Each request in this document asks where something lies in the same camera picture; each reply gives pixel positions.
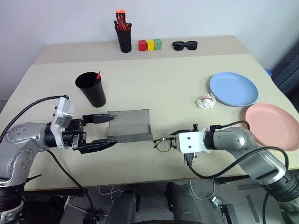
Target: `eyeglasses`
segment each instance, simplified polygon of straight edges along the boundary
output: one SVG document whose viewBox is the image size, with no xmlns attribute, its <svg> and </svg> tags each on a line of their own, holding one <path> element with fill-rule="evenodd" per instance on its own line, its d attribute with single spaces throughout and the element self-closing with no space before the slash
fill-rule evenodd
<svg viewBox="0 0 299 224">
<path fill-rule="evenodd" d="M 175 138 L 159 138 L 154 140 L 154 148 L 159 150 L 161 153 L 166 153 L 171 149 L 171 147 L 176 148 L 176 146 L 172 144 L 172 140 L 175 140 Z"/>
<path fill-rule="evenodd" d="M 172 43 L 172 45 L 175 50 L 182 50 L 184 49 L 184 47 L 187 47 L 188 50 L 196 50 L 197 41 L 188 41 L 188 42 L 175 41 Z"/>
</svg>

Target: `black cup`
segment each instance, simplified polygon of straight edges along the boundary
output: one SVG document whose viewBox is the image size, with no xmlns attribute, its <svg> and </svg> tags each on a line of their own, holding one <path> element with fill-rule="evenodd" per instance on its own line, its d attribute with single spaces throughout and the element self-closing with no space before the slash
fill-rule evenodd
<svg viewBox="0 0 299 224">
<path fill-rule="evenodd" d="M 117 27 L 115 27 L 118 42 L 120 43 L 121 51 L 123 53 L 128 53 L 132 50 L 131 29 L 132 28 L 128 30 L 117 30 Z"/>
<path fill-rule="evenodd" d="M 84 93 L 94 107 L 101 107 L 106 103 L 101 77 L 97 79 L 96 72 L 83 73 L 76 79 L 76 86 Z"/>
</svg>

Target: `cable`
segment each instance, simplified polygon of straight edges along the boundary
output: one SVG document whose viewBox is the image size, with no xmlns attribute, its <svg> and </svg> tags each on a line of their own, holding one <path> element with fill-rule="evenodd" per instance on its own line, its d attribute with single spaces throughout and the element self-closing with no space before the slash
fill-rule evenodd
<svg viewBox="0 0 299 224">
<path fill-rule="evenodd" d="M 263 211 L 262 211 L 262 217 L 263 217 L 263 224 L 266 224 L 266 204 L 269 198 L 269 194 L 266 193 L 265 198 L 263 199 Z"/>
<path fill-rule="evenodd" d="M 100 195 L 110 195 L 110 194 L 111 194 L 111 192 L 108 192 L 108 193 L 103 193 L 103 192 L 101 192 L 100 188 L 101 188 L 101 187 L 99 187 L 99 189 L 98 189 L 98 192 L 99 192 Z M 124 191 L 123 191 L 123 190 L 114 190 L 114 191 L 112 192 L 112 194 L 113 194 L 113 193 L 116 193 L 116 192 L 124 192 Z"/>
<path fill-rule="evenodd" d="M 233 125 L 236 125 L 236 124 L 240 124 L 240 123 L 244 123 L 244 124 L 246 124 L 247 129 L 250 130 L 250 125 L 249 125 L 249 123 L 248 123 L 247 121 L 245 121 L 245 120 L 239 120 L 239 121 L 233 122 L 233 123 L 228 124 L 228 125 L 221 125 L 221 128 L 230 127 L 230 126 L 233 126 Z"/>
<path fill-rule="evenodd" d="M 245 121 L 245 120 L 239 120 L 239 121 L 230 123 L 230 124 L 228 124 L 228 125 L 210 125 L 210 131 L 211 131 L 211 132 L 214 132 L 216 129 L 221 129 L 221 128 L 225 128 L 225 127 L 230 127 L 230 126 L 233 126 L 233 125 L 236 125 L 236 124 L 240 124 L 240 123 L 244 123 L 244 124 L 246 124 L 247 129 L 250 130 L 250 125 L 249 125 L 249 123 L 248 123 L 247 121 Z"/>
<path fill-rule="evenodd" d="M 72 205 L 72 204 L 70 204 L 69 202 L 68 202 L 66 205 L 69 205 L 69 206 L 71 206 L 72 208 L 78 209 L 79 211 L 84 212 L 85 214 L 88 214 L 89 216 L 91 216 L 91 214 L 88 213 L 88 212 L 87 212 L 86 210 L 84 210 L 83 208 L 80 208 L 80 207 L 77 207 L 77 206 L 75 206 L 75 205 Z"/>
<path fill-rule="evenodd" d="M 189 169 L 196 175 L 196 176 L 199 176 L 200 178 L 202 179 L 212 179 L 212 178 L 216 178 L 224 173 L 226 173 L 227 171 L 229 171 L 231 168 L 233 168 L 235 165 L 237 165 L 238 163 L 240 163 L 241 161 L 247 159 L 248 157 L 250 157 L 251 155 L 255 154 L 255 153 L 258 153 L 258 152 L 261 152 L 261 151 L 264 151 L 264 150 L 268 150 L 268 149 L 274 149 L 274 150 L 278 150 L 280 151 L 284 157 L 285 157 L 285 167 L 286 169 L 289 168 L 289 158 L 288 158 L 288 155 L 287 153 L 283 150 L 283 149 L 280 149 L 278 147 L 262 147 L 262 148 L 258 148 L 258 149 L 255 149 L 247 154 L 245 154 L 244 156 L 242 156 L 241 158 L 237 159 L 235 162 L 233 162 L 232 164 L 230 164 L 229 166 L 227 166 L 224 170 L 214 174 L 214 175 L 211 175 L 211 176 L 203 176 L 199 173 L 197 173 L 193 168 L 192 168 L 192 164 L 189 164 L 188 167 Z"/>
<path fill-rule="evenodd" d="M 75 180 L 75 178 L 73 178 L 64 168 L 63 166 L 60 164 L 60 162 L 58 161 L 58 159 L 56 158 L 56 156 L 51 152 L 51 151 L 47 151 L 48 153 L 50 153 L 50 155 L 53 157 L 53 159 L 55 160 L 55 162 L 57 163 L 57 165 L 61 168 L 61 170 L 83 191 L 83 193 L 86 195 L 86 197 L 89 200 L 90 203 L 90 208 L 92 211 L 91 216 L 93 217 L 93 219 L 95 219 L 94 216 L 94 209 L 93 209 L 93 202 L 92 199 L 90 198 L 89 194 L 85 191 L 85 189 L 78 183 L 78 181 Z"/>
<path fill-rule="evenodd" d="M 28 106 L 26 106 L 21 112 L 19 112 L 15 117 L 14 119 L 11 120 L 11 122 L 6 126 L 6 128 L 3 130 L 2 134 L 0 135 L 0 143 L 2 142 L 6 132 L 10 129 L 10 127 L 14 124 L 14 122 L 20 117 L 23 115 L 23 113 L 25 113 L 29 108 L 35 106 L 36 104 L 39 104 L 43 101 L 46 101 L 46 100 L 50 100 L 50 99 L 59 99 L 59 98 L 67 98 L 69 99 L 69 96 L 67 95 L 63 95 L 63 96 L 53 96 L 53 97 L 46 97 L 46 98 L 42 98 L 42 99 L 39 99 L 31 104 L 29 104 Z"/>
<path fill-rule="evenodd" d="M 108 192 L 108 193 L 103 193 L 103 192 L 101 192 L 100 188 L 101 188 L 101 187 L 99 187 L 99 189 L 98 189 L 99 194 L 100 194 L 100 195 L 110 195 L 110 199 L 111 199 L 112 204 L 114 204 L 114 201 L 113 201 L 113 198 L 112 198 L 112 194 L 113 194 L 113 193 L 116 193 L 116 192 L 124 192 L 123 190 L 114 190 L 114 191 L 113 191 L 114 186 L 112 186 L 110 192 Z"/>
<path fill-rule="evenodd" d="M 114 205 L 114 201 L 113 201 L 113 198 L 112 198 L 113 188 L 114 188 L 114 185 L 112 186 L 111 191 L 110 191 L 110 198 L 111 198 L 112 204 Z"/>
<path fill-rule="evenodd" d="M 197 199 L 199 199 L 199 200 L 206 200 L 206 199 L 209 199 L 209 198 L 212 197 L 212 196 L 214 195 L 214 193 L 215 193 L 215 179 L 214 179 L 214 178 L 213 178 L 213 192 L 211 193 L 210 196 L 205 197 L 205 198 L 197 197 L 197 195 L 194 193 L 194 190 L 193 190 L 193 188 L 192 188 L 191 180 L 189 180 L 189 183 L 190 183 L 190 188 L 191 188 L 192 193 L 193 193 L 194 196 L 195 196 Z"/>
<path fill-rule="evenodd" d="M 70 196 L 67 196 L 67 199 L 66 199 L 66 202 L 65 202 L 65 204 L 64 204 L 64 210 L 66 209 L 66 207 L 67 207 L 67 204 L 68 204 L 68 202 L 70 201 Z"/>
</svg>

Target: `plate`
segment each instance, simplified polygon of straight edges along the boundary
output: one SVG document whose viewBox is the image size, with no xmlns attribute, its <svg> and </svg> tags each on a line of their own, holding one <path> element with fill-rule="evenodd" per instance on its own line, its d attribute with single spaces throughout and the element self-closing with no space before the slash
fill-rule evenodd
<svg viewBox="0 0 299 224">
<path fill-rule="evenodd" d="M 258 98 L 258 91 L 253 82 L 233 72 L 213 75 L 210 89 L 219 101 L 229 106 L 248 106 Z"/>
<path fill-rule="evenodd" d="M 247 109 L 245 119 L 263 145 L 285 151 L 299 148 L 299 123 L 287 111 L 271 104 L 255 104 Z"/>
</svg>

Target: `black cable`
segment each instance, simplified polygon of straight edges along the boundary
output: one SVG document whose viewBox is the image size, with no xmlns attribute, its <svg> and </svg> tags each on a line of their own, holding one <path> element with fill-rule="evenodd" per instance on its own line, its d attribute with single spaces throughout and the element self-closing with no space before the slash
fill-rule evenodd
<svg viewBox="0 0 299 224">
<path fill-rule="evenodd" d="M 221 125 L 221 128 L 230 127 L 230 126 L 233 126 L 233 125 L 236 125 L 236 124 L 240 124 L 240 123 L 246 124 L 247 129 L 250 130 L 249 123 L 247 121 L 245 121 L 245 120 L 239 120 L 239 121 L 236 121 L 236 122 L 228 124 L 228 125 Z"/>
<path fill-rule="evenodd" d="M 47 151 L 48 153 L 50 153 L 50 155 L 53 157 L 53 159 L 55 160 L 55 162 L 57 163 L 57 165 L 61 168 L 61 170 L 83 191 L 83 193 L 86 195 L 86 197 L 89 200 L 90 203 L 90 209 L 92 212 L 92 217 L 93 219 L 95 219 L 94 216 L 94 209 L 93 209 L 93 202 L 92 199 L 90 198 L 89 194 L 85 191 L 85 189 L 81 186 L 81 184 L 78 183 L 78 181 L 75 180 L 75 178 L 73 178 L 64 168 L 63 166 L 60 164 L 60 162 L 58 161 L 58 159 L 56 158 L 56 156 L 51 152 L 51 151 Z"/>
<path fill-rule="evenodd" d="M 262 217 L 263 217 L 263 224 L 266 224 L 266 204 L 269 198 L 269 194 L 266 193 L 265 198 L 263 199 L 263 211 L 262 211 Z"/>
<path fill-rule="evenodd" d="M 200 178 L 202 179 L 213 179 L 213 178 L 216 178 L 224 173 L 226 173 L 227 171 L 229 171 L 231 168 L 233 168 L 235 165 L 237 165 L 238 163 L 240 163 L 241 161 L 247 159 L 249 156 L 255 154 L 255 153 L 258 153 L 258 152 L 261 152 L 261 151 L 264 151 L 264 150 L 269 150 L 269 149 L 274 149 L 274 150 L 278 150 L 280 151 L 284 157 L 285 157 L 285 167 L 286 169 L 289 168 L 289 158 L 288 158 L 288 155 L 287 153 L 281 149 L 281 148 L 278 148 L 278 147 L 262 147 L 262 148 L 258 148 L 258 149 L 255 149 L 247 154 L 245 154 L 244 156 L 242 156 L 241 158 L 237 159 L 235 162 L 233 162 L 232 164 L 230 164 L 229 166 L 227 166 L 224 170 L 220 171 L 219 173 L 216 173 L 214 175 L 211 175 L 211 176 L 203 176 L 199 173 L 197 173 L 193 168 L 192 168 L 192 164 L 189 164 L 188 167 L 189 169 L 196 175 L 196 176 L 199 176 Z"/>
<path fill-rule="evenodd" d="M 67 98 L 69 99 L 69 96 L 67 95 L 63 95 L 63 96 L 53 96 L 53 97 L 46 97 L 46 98 L 42 98 L 42 99 L 39 99 L 38 101 L 36 102 L 33 102 L 31 103 L 30 105 L 26 106 L 20 113 L 18 113 L 17 116 L 14 117 L 14 119 L 12 119 L 12 121 L 6 126 L 6 128 L 4 129 L 4 131 L 2 132 L 1 136 L 0 136 L 0 143 L 2 142 L 6 132 L 10 129 L 10 127 L 13 125 L 13 123 L 20 117 L 23 115 L 23 113 L 25 113 L 29 108 L 33 107 L 34 105 L 36 104 L 39 104 L 43 101 L 46 101 L 46 100 L 49 100 L 49 99 L 59 99 L 59 98 Z"/>
</svg>

